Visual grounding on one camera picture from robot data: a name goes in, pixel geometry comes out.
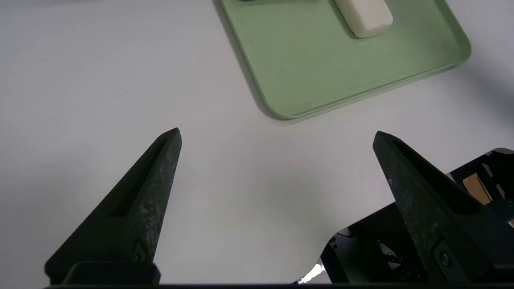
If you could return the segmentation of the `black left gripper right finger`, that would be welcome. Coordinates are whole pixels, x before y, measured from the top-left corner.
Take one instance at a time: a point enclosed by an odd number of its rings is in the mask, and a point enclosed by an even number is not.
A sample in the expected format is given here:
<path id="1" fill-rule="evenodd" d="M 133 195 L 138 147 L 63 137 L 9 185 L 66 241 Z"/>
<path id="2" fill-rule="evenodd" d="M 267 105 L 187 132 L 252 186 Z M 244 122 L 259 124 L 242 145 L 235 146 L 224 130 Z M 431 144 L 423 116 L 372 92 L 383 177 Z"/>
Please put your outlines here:
<path id="1" fill-rule="evenodd" d="M 373 150 L 431 282 L 513 284 L 513 228 L 397 137 Z"/>

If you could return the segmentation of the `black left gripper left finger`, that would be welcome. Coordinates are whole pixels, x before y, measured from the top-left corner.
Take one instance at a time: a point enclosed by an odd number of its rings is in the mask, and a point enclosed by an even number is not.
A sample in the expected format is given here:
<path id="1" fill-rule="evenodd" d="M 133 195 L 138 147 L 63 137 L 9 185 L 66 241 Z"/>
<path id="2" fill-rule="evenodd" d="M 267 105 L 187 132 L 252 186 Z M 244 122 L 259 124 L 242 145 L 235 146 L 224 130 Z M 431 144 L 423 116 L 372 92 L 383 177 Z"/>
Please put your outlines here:
<path id="1" fill-rule="evenodd" d="M 153 260 L 182 147 L 162 133 L 44 265 L 51 284 L 158 284 Z"/>

